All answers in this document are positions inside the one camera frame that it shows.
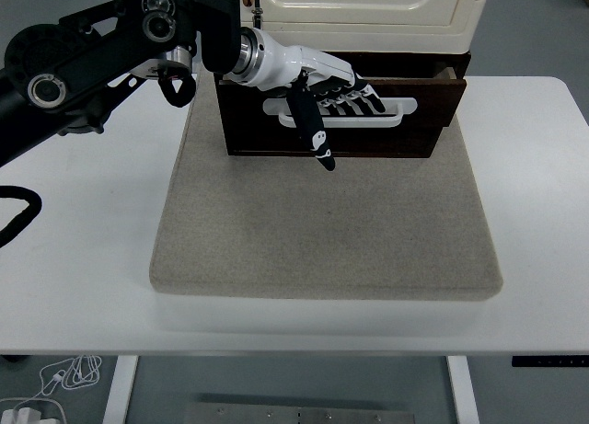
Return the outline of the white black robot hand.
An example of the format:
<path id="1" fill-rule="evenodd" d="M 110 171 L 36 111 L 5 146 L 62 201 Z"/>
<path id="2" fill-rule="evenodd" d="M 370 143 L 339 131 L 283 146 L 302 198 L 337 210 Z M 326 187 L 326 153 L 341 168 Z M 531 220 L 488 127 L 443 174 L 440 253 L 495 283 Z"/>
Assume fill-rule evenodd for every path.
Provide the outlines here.
<path id="1" fill-rule="evenodd" d="M 349 63 L 304 46 L 283 46 L 261 29 L 240 31 L 240 52 L 228 78 L 285 99 L 301 142 L 328 171 L 335 169 L 335 159 L 320 110 L 336 117 L 386 111 L 379 95 Z"/>

